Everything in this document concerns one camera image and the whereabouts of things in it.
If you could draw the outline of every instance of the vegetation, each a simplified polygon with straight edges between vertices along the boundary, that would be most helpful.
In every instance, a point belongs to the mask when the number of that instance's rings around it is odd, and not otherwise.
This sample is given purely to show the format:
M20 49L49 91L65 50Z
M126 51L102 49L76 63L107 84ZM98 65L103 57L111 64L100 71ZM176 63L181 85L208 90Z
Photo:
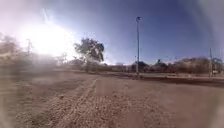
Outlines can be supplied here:
M81 44L75 44L75 50L82 55L82 60L85 61L86 71L95 67L97 62L104 60L103 52L104 45L93 39L82 39Z
M80 58L74 58L72 61L66 60L66 54L57 58L46 55L38 55L28 48L22 50L16 39L9 36L0 36L0 67L1 70L9 71L13 74L19 74L21 71L43 72L52 70L57 65L69 65L72 68L85 71L116 71L116 72L135 72L136 64L116 65L101 64L104 61L104 45L94 39L82 39L80 44L75 44L74 48L81 55ZM215 73L221 73L224 65L221 59L213 58L212 61L205 57L184 58L174 63L166 64L161 59L154 65L149 65L140 61L139 72L144 73L190 73L202 74L209 73L212 70Z

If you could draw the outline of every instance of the street lamp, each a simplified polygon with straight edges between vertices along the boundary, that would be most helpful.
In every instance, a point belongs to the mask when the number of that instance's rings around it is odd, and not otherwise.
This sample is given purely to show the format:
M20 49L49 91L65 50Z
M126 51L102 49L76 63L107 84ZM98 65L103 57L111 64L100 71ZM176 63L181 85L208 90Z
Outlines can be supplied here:
M137 77L139 78L139 21L140 17L136 18L137 22L137 64L136 64L136 73Z

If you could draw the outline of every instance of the dirt ground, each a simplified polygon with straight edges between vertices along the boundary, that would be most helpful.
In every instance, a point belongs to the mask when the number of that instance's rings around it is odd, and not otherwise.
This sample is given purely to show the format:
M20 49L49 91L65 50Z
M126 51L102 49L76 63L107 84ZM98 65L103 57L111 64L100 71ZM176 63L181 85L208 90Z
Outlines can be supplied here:
M58 73L0 81L0 128L209 128L223 88Z

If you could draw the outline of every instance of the sun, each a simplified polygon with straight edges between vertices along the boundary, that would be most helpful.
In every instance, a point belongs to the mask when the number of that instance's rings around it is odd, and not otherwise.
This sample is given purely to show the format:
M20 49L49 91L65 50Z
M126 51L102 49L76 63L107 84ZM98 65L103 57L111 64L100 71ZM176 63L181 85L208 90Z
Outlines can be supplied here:
M73 34L53 23L27 25L20 33L20 37L28 39L39 54L60 56L66 53L67 59L77 56L73 48L76 42Z

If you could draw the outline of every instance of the blue sky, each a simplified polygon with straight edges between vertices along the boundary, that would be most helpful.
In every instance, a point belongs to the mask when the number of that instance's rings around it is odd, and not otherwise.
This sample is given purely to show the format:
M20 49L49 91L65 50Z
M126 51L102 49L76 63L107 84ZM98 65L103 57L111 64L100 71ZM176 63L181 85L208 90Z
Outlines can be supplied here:
M140 60L172 62L185 57L223 57L224 9L218 0L43 0L54 22L77 40L90 37L105 45L105 62L133 63L137 54L136 17L140 16Z

